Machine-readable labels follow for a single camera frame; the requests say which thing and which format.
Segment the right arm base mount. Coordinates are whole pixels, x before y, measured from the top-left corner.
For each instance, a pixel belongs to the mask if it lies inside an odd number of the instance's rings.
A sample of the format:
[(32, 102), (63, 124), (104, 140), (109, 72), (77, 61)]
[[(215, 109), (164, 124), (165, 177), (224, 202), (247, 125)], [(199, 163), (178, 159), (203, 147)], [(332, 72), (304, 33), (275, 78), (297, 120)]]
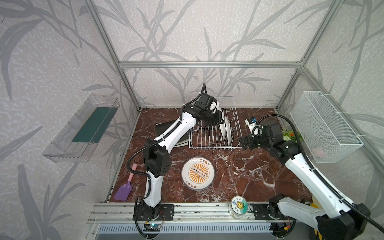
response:
[(270, 206), (270, 204), (252, 203), (250, 211), (254, 214), (255, 220), (296, 221), (294, 218), (284, 216), (278, 207)]

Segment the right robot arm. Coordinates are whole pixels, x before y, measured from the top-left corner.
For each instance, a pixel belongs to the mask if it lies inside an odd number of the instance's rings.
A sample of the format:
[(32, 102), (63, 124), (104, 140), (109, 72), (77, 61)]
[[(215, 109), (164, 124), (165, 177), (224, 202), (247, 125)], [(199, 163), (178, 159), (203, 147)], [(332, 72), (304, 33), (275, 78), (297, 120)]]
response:
[(318, 201), (316, 207), (295, 201), (284, 194), (269, 200), (267, 213), (273, 219), (290, 217), (317, 231), (324, 240), (353, 240), (361, 235), (368, 223), (381, 232), (383, 226), (371, 219), (364, 204), (355, 204), (339, 191), (313, 165), (303, 149), (296, 128), (296, 141), (286, 141), (277, 122), (263, 124), (256, 118), (245, 121), (251, 133), (240, 137), (243, 149), (263, 148), (293, 172)]

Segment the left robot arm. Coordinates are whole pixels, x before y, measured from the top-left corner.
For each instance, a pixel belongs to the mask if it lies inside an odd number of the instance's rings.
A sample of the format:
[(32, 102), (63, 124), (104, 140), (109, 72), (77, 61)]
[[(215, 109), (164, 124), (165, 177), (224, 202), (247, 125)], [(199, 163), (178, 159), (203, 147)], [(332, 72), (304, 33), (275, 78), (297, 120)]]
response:
[[(170, 153), (181, 137), (200, 121), (207, 127), (225, 124), (220, 103), (208, 94), (206, 84), (196, 98), (182, 105), (179, 118), (167, 130), (154, 140), (146, 140), (144, 147), (129, 158), (127, 170), (146, 177), (145, 195), (135, 200), (134, 220), (154, 220), (160, 215), (163, 178), (172, 166)], [(131, 167), (131, 161), (140, 153), (145, 164), (143, 172)]]

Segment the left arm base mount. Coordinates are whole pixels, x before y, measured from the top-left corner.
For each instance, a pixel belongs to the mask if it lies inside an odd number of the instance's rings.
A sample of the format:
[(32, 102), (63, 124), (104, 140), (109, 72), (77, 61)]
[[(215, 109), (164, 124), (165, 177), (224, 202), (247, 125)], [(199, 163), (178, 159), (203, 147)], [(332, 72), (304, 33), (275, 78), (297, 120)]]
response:
[(133, 220), (135, 221), (172, 221), (174, 218), (175, 205), (158, 204), (154, 208), (145, 203), (139, 203), (134, 210)]

